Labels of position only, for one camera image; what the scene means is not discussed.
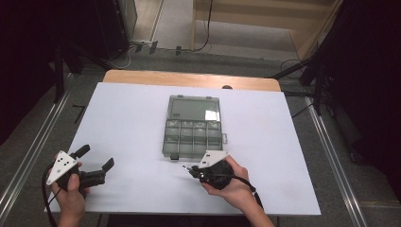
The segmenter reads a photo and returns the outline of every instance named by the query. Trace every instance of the plastic organizer box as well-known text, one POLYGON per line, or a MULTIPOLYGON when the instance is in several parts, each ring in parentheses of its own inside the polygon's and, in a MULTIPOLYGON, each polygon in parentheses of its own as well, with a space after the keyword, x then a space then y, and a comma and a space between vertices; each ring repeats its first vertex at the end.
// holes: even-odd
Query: plastic organizer box
POLYGON ((163 154, 171 160, 202 158, 206 150, 223 150, 217 97, 171 96, 163 154))

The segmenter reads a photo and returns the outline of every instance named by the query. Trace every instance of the white table surface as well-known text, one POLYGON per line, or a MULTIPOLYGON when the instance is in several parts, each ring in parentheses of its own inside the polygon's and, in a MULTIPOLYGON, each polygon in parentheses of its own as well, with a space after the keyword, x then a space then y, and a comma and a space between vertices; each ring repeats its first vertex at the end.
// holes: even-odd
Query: white table surface
MULTIPOLYGON (((199 160, 171 161, 162 153, 171 95, 219 98, 224 149, 248 168, 270 215, 319 215, 304 155, 283 93, 99 83, 69 152, 89 144, 80 170, 114 158, 106 183, 93 187, 87 212, 235 215, 182 169, 199 160)), ((60 211, 56 202, 53 211, 60 211)))

